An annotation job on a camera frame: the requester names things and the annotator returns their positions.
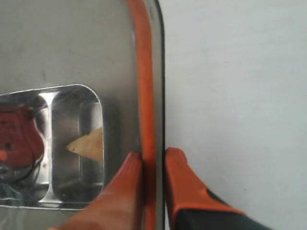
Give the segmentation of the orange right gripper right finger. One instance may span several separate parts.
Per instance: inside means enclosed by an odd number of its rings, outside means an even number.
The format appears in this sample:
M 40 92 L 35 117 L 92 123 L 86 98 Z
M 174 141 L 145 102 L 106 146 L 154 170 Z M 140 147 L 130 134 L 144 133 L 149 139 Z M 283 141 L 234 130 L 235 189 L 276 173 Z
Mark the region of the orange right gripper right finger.
M 181 149 L 165 152 L 166 205 L 172 230 L 266 230 L 218 196 L 190 168 Z

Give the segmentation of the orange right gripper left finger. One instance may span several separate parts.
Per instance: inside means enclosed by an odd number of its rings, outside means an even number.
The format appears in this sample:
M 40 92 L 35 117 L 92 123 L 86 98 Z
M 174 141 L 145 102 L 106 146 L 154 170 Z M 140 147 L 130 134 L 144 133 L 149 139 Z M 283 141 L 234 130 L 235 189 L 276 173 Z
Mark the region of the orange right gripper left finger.
M 140 153 L 130 152 L 101 194 L 84 210 L 54 230 L 139 230 L 143 213 Z

